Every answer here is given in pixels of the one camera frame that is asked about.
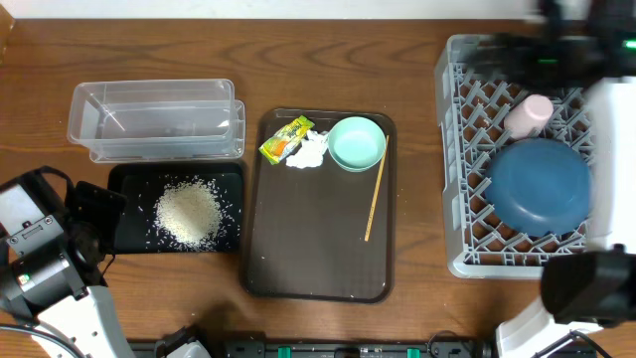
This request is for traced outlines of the pink cup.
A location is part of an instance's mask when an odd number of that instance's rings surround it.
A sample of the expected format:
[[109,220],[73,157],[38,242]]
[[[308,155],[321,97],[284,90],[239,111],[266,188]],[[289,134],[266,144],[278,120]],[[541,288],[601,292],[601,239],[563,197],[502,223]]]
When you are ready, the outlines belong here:
[[533,130],[543,129],[553,113],[554,105],[548,97],[531,94],[508,113],[504,128],[513,139],[526,138]]

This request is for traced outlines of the pile of rice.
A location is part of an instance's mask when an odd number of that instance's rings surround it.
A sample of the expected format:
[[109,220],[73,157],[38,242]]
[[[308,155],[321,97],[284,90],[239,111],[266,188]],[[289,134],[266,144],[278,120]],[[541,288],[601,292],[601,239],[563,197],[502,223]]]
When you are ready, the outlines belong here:
[[129,181],[121,242],[133,253],[233,253],[239,248],[236,175],[160,174]]

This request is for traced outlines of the dark blue bowl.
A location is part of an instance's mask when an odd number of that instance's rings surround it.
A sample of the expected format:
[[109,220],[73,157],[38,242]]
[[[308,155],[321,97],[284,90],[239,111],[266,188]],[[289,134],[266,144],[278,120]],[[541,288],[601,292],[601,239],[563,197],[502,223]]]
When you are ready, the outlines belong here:
[[504,148],[490,162],[486,200],[509,228],[529,236],[562,235],[587,218],[591,173],[566,144],[529,138]]

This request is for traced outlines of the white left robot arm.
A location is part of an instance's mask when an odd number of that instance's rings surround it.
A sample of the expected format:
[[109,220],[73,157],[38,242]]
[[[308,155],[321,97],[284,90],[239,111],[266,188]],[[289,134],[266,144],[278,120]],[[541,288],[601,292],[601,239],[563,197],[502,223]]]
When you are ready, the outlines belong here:
[[113,256],[123,195],[66,181],[49,166],[1,186],[1,309],[6,331],[30,335],[51,357],[130,357],[100,263]]

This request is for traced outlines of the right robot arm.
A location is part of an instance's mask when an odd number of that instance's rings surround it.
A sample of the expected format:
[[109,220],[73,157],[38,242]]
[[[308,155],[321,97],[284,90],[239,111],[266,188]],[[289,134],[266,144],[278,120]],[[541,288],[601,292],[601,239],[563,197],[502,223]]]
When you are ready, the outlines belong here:
[[586,250],[548,261],[540,297],[495,333],[500,357],[542,357],[635,318],[635,4],[593,1],[580,38],[542,0],[538,36],[499,33],[468,67],[528,90],[581,87],[596,139]]

